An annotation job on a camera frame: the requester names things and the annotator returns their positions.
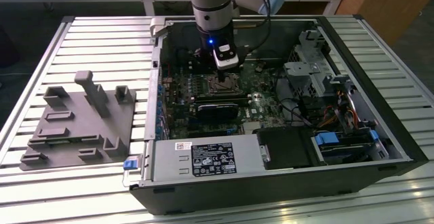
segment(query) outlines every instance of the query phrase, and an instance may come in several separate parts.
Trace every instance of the robotic arm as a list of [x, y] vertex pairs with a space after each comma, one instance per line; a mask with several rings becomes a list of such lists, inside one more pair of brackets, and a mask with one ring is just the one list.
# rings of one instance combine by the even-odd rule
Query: robotic arm
[[244, 58], [233, 42], [233, 6], [245, 7], [260, 14], [277, 12], [284, 0], [191, 0], [200, 33], [200, 56], [213, 60], [216, 69], [236, 67]]

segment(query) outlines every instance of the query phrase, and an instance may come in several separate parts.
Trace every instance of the slotted metal table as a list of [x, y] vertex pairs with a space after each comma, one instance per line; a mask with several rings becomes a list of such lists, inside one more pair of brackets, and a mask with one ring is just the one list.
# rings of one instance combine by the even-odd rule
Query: slotted metal table
[[[327, 17], [427, 158], [434, 159], [434, 98], [363, 20]], [[151, 17], [65, 18], [0, 132], [0, 223], [432, 223], [434, 162], [355, 194], [173, 216], [153, 216], [128, 193], [139, 172], [121, 163], [22, 172], [20, 157], [44, 111], [48, 86], [80, 91], [77, 70], [104, 90], [137, 91], [129, 154], [143, 153], [153, 45]], [[336, 66], [344, 68], [338, 59]]]

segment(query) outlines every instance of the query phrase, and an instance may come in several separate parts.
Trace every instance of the table leg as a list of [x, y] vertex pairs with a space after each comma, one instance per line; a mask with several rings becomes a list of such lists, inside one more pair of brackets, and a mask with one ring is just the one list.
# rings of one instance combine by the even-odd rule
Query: table leg
[[147, 16], [155, 16], [153, 1], [155, 0], [143, 0], [144, 11]]
[[48, 11], [48, 12], [52, 12], [54, 10], [52, 2], [44, 2], [42, 7], [45, 8], [45, 11]]
[[336, 13], [340, 1], [342, 0], [330, 0], [330, 2], [327, 3], [326, 9], [324, 9], [323, 15], [330, 16]]

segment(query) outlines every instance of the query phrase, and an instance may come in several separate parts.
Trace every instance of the motherboard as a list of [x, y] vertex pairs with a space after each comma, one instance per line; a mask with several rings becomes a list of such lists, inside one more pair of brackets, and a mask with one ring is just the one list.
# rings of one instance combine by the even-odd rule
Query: motherboard
[[241, 135], [284, 126], [273, 71], [264, 69], [259, 60], [247, 61], [223, 76], [197, 73], [191, 66], [167, 69], [163, 85], [169, 138]]

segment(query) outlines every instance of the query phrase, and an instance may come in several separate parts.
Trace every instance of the barcode sticker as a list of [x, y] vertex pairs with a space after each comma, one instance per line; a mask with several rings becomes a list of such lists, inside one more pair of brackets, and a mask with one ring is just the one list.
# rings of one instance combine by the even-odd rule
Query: barcode sticker
[[191, 142], [177, 142], [175, 144], [175, 150], [191, 149]]

